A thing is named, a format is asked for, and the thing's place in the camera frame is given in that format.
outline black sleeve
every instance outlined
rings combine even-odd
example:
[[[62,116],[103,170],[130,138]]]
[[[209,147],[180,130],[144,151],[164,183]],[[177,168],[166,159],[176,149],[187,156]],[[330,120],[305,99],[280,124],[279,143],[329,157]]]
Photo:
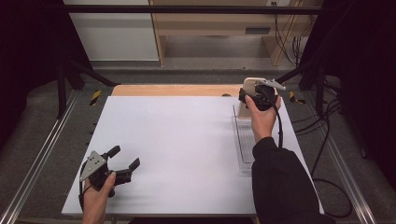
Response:
[[[317,194],[294,152],[267,137],[253,148],[252,186],[261,224],[335,223],[319,212]]]

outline table surface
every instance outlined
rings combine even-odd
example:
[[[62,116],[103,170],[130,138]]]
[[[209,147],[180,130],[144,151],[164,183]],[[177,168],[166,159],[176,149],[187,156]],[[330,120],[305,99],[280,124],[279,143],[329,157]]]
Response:
[[[251,176],[239,170],[233,133],[233,105],[239,104],[235,96],[240,87],[116,87],[84,161],[93,150],[103,154],[120,146],[120,153],[108,161],[109,169],[125,169],[137,157],[141,165],[131,183],[116,187],[106,212],[133,217],[254,217]],[[196,96],[205,90],[215,96]],[[233,97],[219,97],[223,93]],[[308,172],[285,106],[279,112],[284,147],[296,153]],[[65,215],[82,215],[78,178],[79,174],[64,204]]]

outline human hand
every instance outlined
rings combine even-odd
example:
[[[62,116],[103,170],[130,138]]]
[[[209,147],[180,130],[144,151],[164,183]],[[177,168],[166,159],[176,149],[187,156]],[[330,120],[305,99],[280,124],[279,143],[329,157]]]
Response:
[[[115,182],[116,173],[113,172],[108,176],[101,190],[97,191],[91,187],[91,182],[88,178],[85,180],[83,224],[105,222],[108,193],[114,188]]]
[[[251,129],[254,133],[254,140],[258,143],[264,137],[271,137],[274,129],[276,112],[273,107],[260,111],[254,104],[254,101],[248,96],[245,96],[247,107],[251,114]],[[276,98],[276,108],[280,108],[281,97]]]

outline black curtain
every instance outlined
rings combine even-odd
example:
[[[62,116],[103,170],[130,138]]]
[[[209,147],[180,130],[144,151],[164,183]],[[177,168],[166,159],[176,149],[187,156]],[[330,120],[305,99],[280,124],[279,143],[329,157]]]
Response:
[[[321,66],[326,76],[341,79],[340,100],[351,126],[367,157],[396,189],[395,12],[393,0],[357,0],[337,27]],[[315,56],[330,24],[334,17],[319,16],[302,64]]]
[[[0,148],[12,134],[28,92],[56,80],[60,62],[73,59],[92,69],[70,16],[42,10],[49,3],[64,4],[62,0],[0,2]],[[64,73],[82,82],[78,71],[66,66]]]

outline transparent tray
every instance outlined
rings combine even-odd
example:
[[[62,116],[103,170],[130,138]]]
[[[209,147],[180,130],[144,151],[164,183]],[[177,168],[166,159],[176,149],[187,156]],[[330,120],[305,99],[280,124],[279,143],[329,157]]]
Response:
[[[251,119],[239,119],[238,110],[239,104],[233,105],[233,135],[236,143],[239,170],[244,173],[250,173],[254,162],[254,134],[251,131]]]

